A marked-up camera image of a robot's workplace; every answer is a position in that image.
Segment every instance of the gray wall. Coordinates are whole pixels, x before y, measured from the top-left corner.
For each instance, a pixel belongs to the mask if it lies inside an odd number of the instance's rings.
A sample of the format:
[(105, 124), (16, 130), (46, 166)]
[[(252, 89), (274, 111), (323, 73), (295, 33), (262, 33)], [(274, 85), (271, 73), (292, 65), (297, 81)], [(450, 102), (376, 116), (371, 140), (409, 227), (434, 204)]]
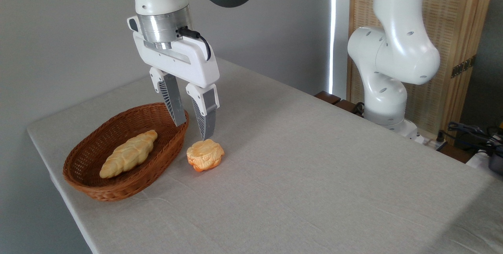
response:
[[(307, 93), (327, 87), (329, 2), (191, 0), (218, 56)], [(125, 25), (133, 13), (133, 0), (2, 0), (1, 253), (89, 253), (26, 126), (147, 74)]]
[(503, 0), (491, 0), (461, 122), (483, 129), (503, 122)]

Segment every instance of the orange pastry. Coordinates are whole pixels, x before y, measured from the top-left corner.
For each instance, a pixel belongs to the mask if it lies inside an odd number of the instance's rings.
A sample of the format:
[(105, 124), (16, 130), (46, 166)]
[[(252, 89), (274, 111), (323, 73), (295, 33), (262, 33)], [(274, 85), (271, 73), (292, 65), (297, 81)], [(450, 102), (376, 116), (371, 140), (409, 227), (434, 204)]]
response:
[(220, 164), (224, 151), (219, 143), (211, 139), (197, 141), (187, 149), (187, 160), (194, 170), (202, 172)]
[(109, 179), (143, 163), (152, 151), (157, 136), (155, 130), (149, 130), (130, 138), (126, 143), (115, 148), (112, 155), (108, 156), (103, 164), (99, 177)]

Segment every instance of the black wire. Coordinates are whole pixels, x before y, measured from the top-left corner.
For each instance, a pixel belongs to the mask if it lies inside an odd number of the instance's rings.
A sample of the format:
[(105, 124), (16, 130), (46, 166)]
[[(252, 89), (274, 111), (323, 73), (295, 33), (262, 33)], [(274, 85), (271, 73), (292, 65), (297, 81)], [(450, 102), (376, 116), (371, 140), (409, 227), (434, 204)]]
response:
[(353, 114), (359, 113), (360, 115), (363, 115), (363, 108), (364, 107), (365, 107), (365, 104), (363, 104), (363, 102), (358, 102), (358, 103), (356, 103), (356, 106), (354, 107), (354, 111), (352, 113)]
[(456, 140), (456, 141), (459, 141), (459, 142), (461, 142), (461, 143), (463, 143), (463, 144), (465, 144), (465, 145), (472, 146), (472, 147), (478, 148), (478, 149), (480, 149), (480, 150), (484, 150), (484, 151), (486, 151), (486, 152), (496, 153), (497, 155), (499, 155), (499, 153), (500, 153), (500, 152), (499, 152), (496, 148), (494, 148), (492, 145), (490, 145), (490, 146), (481, 146), (481, 145), (476, 145), (476, 144), (473, 144), (473, 143), (468, 143), (468, 142), (466, 142), (466, 141), (464, 141), (464, 140), (462, 140), (462, 139), (459, 139), (459, 138), (458, 138), (458, 137), (456, 137), (456, 136), (450, 135), (450, 134), (448, 134), (447, 132), (445, 132), (444, 130), (439, 130), (439, 132), (441, 132), (441, 133), (443, 133), (445, 136), (449, 136), (450, 138), (452, 138), (452, 139), (454, 139), (454, 140)]
[(204, 42), (204, 44), (206, 45), (206, 52), (208, 53), (208, 58), (206, 59), (207, 61), (210, 60), (211, 58), (211, 49), (210, 49), (210, 44), (208, 43), (208, 41), (206, 41), (206, 39), (204, 39), (204, 37), (201, 36), (201, 34), (199, 34), (199, 38)]
[(201, 36), (201, 33), (194, 30), (190, 30), (189, 27), (187, 26), (178, 28), (176, 32), (181, 36), (187, 36), (194, 39), (201, 39), (204, 42), (204, 45), (206, 46), (206, 52), (208, 53), (208, 58), (206, 60), (207, 61), (210, 60), (211, 58), (210, 44), (208, 43), (208, 41), (206, 41), (206, 39), (204, 39), (203, 36)]

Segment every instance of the bamboo panel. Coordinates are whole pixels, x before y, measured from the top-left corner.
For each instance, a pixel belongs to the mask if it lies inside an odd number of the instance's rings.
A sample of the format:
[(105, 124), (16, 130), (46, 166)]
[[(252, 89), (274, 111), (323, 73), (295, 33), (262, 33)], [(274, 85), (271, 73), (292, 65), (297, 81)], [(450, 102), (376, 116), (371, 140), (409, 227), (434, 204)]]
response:
[[(480, 42), (480, 36), (483, 30), (483, 23), (485, 21), (485, 16), (487, 14), (487, 8), (489, 6), (489, 0), (473, 0), (475, 7), (475, 11), (473, 11), (473, 21), (472, 25), (470, 25), (468, 32), (471, 32), (470, 35), (467, 35), (465, 45), (461, 49), (463, 51), (462, 57), (472, 57), (476, 54), (478, 50), (478, 45)], [(456, 80), (456, 86), (454, 86), (455, 92), (451, 93), (455, 96), (454, 102), (451, 107), (445, 107), (445, 114), (442, 120), (442, 126), (445, 128), (449, 121), (459, 121), (461, 118), (461, 113), (464, 106), (464, 100), (466, 97), (466, 92), (468, 90), (468, 83), (470, 81), (472, 69), (470, 68), (467, 71), (464, 71), (460, 78)]]
[[(406, 118), (435, 133), (450, 120), (460, 118), (471, 69), (451, 78), (454, 66), (476, 53), (489, 0), (423, 0), (426, 32), (440, 52), (437, 74), (427, 84), (405, 84), (408, 92)], [(361, 26), (380, 26), (372, 0), (354, 0), (350, 9), (350, 33)], [(354, 63), (348, 64), (348, 100), (363, 101), (363, 87)]]

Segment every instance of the metal hinge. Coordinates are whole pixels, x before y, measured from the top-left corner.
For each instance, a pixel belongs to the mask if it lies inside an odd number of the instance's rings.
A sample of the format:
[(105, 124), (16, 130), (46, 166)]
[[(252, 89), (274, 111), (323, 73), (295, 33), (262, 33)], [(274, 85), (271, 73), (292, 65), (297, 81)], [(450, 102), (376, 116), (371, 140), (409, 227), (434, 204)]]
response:
[(476, 56), (477, 55), (474, 55), (470, 59), (467, 59), (466, 61), (464, 61), (464, 62), (458, 64), (457, 66), (455, 66), (454, 68), (452, 68), (451, 78), (454, 78), (454, 77), (460, 75), (461, 73), (463, 73), (464, 71), (467, 71), (469, 68), (471, 68), (473, 66), (473, 64), (475, 63)]

